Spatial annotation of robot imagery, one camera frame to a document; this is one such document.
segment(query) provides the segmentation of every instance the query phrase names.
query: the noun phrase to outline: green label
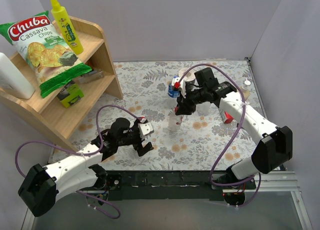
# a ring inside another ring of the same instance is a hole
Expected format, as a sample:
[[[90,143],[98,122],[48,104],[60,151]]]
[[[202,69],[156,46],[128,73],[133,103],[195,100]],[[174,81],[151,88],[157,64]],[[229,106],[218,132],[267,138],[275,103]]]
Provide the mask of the green label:
[[[59,36],[49,36],[44,39],[49,46],[57,45],[58,43],[64,42],[64,40]]]
[[[72,42],[72,41],[76,40],[76,37],[75,37],[74,33],[72,32],[70,24],[69,23],[66,24],[65,27],[68,31],[68,35],[66,36],[66,39],[68,40],[68,42]]]

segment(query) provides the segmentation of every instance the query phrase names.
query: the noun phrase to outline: small box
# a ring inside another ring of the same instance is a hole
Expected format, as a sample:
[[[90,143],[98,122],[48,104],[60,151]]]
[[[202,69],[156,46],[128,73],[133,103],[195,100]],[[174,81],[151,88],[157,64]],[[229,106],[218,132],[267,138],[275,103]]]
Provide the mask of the small box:
[[[65,108],[68,108],[83,98],[84,93],[81,91],[80,87],[71,80],[62,88],[56,97]]]
[[[219,112],[220,112],[220,115],[221,115],[221,118],[222,118],[222,121],[225,123],[225,124],[229,124],[231,123],[234,118],[229,114],[227,113],[226,111],[223,111],[219,108]]]

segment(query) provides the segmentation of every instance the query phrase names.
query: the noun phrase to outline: yellow mustard bottle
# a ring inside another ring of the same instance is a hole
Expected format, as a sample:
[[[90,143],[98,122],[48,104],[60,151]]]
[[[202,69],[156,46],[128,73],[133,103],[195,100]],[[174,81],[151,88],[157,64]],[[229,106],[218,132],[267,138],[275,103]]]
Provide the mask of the yellow mustard bottle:
[[[57,23],[65,42],[74,51],[75,54],[79,55],[84,51],[83,46],[78,38],[76,30],[71,23],[66,8],[61,6],[58,0],[50,0],[52,5],[51,13]]]

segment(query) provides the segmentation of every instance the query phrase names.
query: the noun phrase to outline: green box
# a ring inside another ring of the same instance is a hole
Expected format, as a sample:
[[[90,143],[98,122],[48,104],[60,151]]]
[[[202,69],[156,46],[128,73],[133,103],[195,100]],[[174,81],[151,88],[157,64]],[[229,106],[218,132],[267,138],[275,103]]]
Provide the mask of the green box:
[[[65,108],[68,108],[84,97],[81,88],[74,81],[65,85],[56,96]]]

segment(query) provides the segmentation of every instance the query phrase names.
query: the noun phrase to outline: wooden shelf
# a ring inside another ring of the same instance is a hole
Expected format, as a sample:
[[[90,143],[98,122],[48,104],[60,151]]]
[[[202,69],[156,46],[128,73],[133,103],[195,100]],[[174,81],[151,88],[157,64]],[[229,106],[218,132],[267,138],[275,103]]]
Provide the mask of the wooden shelf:
[[[68,139],[114,78],[114,75],[106,75],[93,82],[80,84],[79,86],[83,91],[84,97],[80,99],[79,102],[65,108],[59,100],[55,98],[41,115],[61,133],[62,136]]]
[[[89,60],[91,56],[97,51],[97,49],[104,43],[103,38],[92,36],[84,32],[77,32],[83,46],[83,53],[78,55],[83,63]],[[36,112],[42,113],[42,111],[49,105],[49,103],[57,96],[61,88],[53,91],[47,97],[42,98],[40,96],[40,88],[34,71],[29,67],[27,62],[19,55],[15,54],[11,61],[17,68],[20,69],[22,74],[28,79],[28,81],[35,87],[35,92],[30,99],[21,99]]]
[[[78,55],[79,58],[84,63],[90,59],[94,67],[103,71],[104,77],[80,84],[84,97],[75,105],[65,108],[56,98],[61,88],[45,98],[40,96],[35,73],[16,52],[10,59],[35,87],[35,93],[30,99],[20,99],[2,91],[0,88],[0,102],[47,137],[49,141],[63,148],[77,151],[77,148],[71,144],[68,138],[100,96],[105,92],[122,99],[123,94],[102,28],[93,22],[76,17],[71,16],[70,19],[84,49],[83,53]]]

